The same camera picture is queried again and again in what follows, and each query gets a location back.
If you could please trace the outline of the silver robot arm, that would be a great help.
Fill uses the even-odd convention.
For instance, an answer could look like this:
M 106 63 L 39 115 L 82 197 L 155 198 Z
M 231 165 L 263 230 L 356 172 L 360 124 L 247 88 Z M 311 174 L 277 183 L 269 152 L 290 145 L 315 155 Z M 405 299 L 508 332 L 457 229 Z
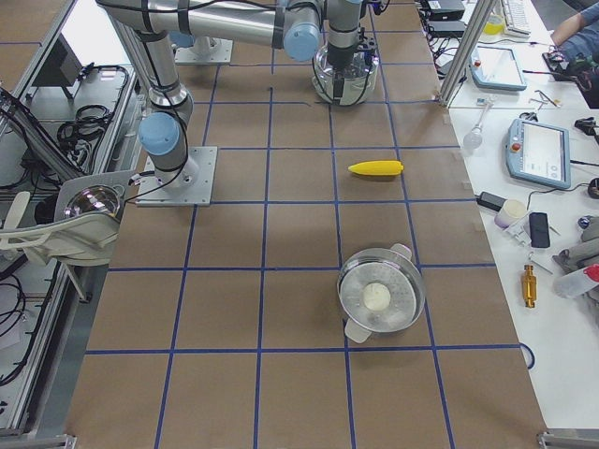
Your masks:
M 170 36 L 223 39 L 282 50 L 309 62 L 316 93 L 353 107 L 373 92 L 379 60 L 360 20 L 363 1 L 101 1 L 120 30 L 138 75 L 147 83 L 150 112 L 138 130 L 148 175 L 131 202 L 141 207 L 207 206 L 217 149 L 193 147 L 187 127 L 193 99 L 183 85 Z

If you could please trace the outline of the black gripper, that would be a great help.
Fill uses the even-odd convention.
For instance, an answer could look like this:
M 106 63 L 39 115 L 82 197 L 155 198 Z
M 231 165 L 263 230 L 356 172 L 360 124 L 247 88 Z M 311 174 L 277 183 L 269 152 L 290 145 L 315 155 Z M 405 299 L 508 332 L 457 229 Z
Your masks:
M 376 44 L 364 28 L 340 31 L 330 28 L 328 31 L 327 62 L 330 65 L 350 65 L 354 55 L 360 52 L 374 54 Z

